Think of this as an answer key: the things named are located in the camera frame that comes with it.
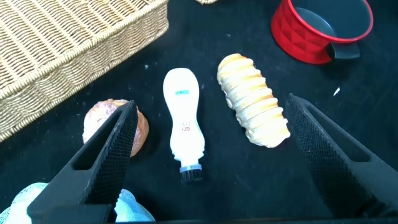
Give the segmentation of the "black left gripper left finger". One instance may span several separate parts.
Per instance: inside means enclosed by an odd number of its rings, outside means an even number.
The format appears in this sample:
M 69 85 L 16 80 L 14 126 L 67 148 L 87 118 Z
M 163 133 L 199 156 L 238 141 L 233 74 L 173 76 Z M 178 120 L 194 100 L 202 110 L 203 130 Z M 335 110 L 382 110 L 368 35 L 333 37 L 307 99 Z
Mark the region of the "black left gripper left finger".
M 27 207 L 32 223 L 111 223 L 138 123 L 134 101 L 119 107 Z

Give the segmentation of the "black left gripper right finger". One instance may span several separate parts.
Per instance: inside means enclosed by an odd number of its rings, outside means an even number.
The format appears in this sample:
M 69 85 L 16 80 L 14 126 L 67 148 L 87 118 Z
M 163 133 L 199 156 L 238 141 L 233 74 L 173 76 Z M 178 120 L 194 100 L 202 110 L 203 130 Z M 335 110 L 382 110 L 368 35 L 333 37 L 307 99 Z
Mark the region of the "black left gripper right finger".
M 309 101 L 290 94 L 285 114 L 297 148 L 334 216 L 397 216 L 396 170 Z

